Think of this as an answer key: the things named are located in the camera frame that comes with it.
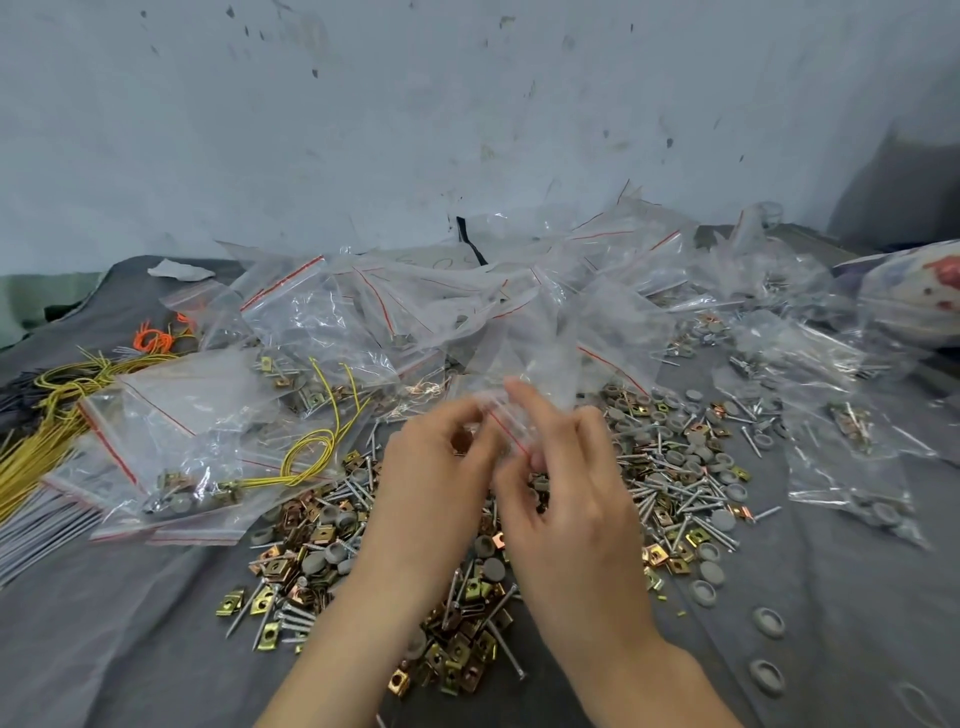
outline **red stain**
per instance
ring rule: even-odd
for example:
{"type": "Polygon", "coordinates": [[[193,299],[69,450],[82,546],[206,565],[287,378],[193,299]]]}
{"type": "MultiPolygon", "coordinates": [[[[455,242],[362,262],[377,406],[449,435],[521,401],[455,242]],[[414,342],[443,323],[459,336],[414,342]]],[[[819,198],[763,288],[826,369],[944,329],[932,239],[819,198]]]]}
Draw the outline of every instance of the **red stain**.
{"type": "Polygon", "coordinates": [[[932,263],[926,263],[924,268],[932,268],[941,285],[960,291],[960,255],[945,255],[932,263]]]}

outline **white wall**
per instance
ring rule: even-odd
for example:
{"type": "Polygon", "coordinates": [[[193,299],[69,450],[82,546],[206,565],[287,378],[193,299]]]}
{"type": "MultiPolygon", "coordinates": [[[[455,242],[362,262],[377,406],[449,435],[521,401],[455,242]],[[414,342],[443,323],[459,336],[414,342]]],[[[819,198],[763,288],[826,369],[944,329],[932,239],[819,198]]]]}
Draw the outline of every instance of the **white wall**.
{"type": "Polygon", "coordinates": [[[628,178],[825,228],[891,134],[960,142],[958,35],[934,0],[0,0],[0,273],[422,245],[628,178]]]}

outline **pile of screws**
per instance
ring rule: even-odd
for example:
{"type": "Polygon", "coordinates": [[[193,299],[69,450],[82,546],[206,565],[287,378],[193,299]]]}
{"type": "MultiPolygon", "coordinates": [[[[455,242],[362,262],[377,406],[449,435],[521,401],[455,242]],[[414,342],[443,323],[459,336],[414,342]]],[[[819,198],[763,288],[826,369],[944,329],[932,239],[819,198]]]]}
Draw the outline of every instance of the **pile of screws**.
{"type": "Polygon", "coordinates": [[[660,388],[648,395],[608,385],[602,398],[615,433],[617,462],[644,526],[648,589],[662,588],[659,567],[688,575],[696,563],[700,578],[690,586],[691,597],[712,607],[716,589],[725,581],[716,544],[736,551],[740,543],[731,533],[737,520],[755,523],[780,510],[754,515],[745,505],[751,475],[724,452],[724,440],[731,435],[725,421],[737,419],[733,412],[748,414],[751,419],[745,422],[753,435],[746,427],[743,431],[760,455],[760,446],[773,446],[762,429],[778,425],[778,417],[762,420],[765,426],[758,430],[764,414],[760,403],[703,406],[703,394],[692,389],[683,401],[660,388]]]}
{"type": "MultiPolygon", "coordinates": [[[[260,619],[254,651],[272,651],[279,643],[288,643],[300,653],[318,614],[350,574],[362,544],[380,473],[380,464],[373,463],[373,434],[371,442],[370,455],[356,451],[348,455],[343,481],[314,488],[278,506],[265,516],[273,525],[251,534],[252,547],[263,549],[249,564],[260,583],[249,599],[242,587],[224,596],[216,614],[233,619],[228,638],[250,614],[260,619]]],[[[454,573],[446,600],[411,637],[390,678],[387,687],[397,697],[403,697],[414,683],[427,686],[435,681],[447,694],[474,692],[498,649],[519,678],[526,677],[502,634],[513,623],[505,607],[519,594],[516,585],[509,590],[502,585],[507,558],[496,522],[496,505],[490,501],[469,558],[454,573]]]]}

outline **left hand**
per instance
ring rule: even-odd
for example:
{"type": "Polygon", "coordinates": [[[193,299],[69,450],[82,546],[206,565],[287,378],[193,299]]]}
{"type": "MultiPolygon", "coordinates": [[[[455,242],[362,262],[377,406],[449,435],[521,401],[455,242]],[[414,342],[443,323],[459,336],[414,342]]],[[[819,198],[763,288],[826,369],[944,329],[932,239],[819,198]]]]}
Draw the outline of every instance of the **left hand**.
{"type": "Polygon", "coordinates": [[[493,468],[504,443],[483,422],[469,442],[464,425],[483,419],[473,397],[443,402],[391,436],[376,503],[354,573],[416,599],[424,615],[445,596],[453,571],[476,535],[493,468]]]}

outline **right hand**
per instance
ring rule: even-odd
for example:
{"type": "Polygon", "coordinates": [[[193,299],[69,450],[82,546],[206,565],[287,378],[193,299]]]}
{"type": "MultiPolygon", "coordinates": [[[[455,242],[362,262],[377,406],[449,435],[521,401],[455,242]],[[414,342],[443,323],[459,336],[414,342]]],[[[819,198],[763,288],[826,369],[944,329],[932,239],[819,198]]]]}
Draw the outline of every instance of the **right hand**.
{"type": "Polygon", "coordinates": [[[595,717],[604,687],[623,684],[626,672],[643,680],[634,671],[666,646],[651,615],[636,506],[598,409],[564,413],[525,382],[507,379],[504,387],[540,432],[533,461],[550,475],[550,506],[539,515],[527,458],[514,455],[498,468],[504,541],[543,641],[595,717]]]}

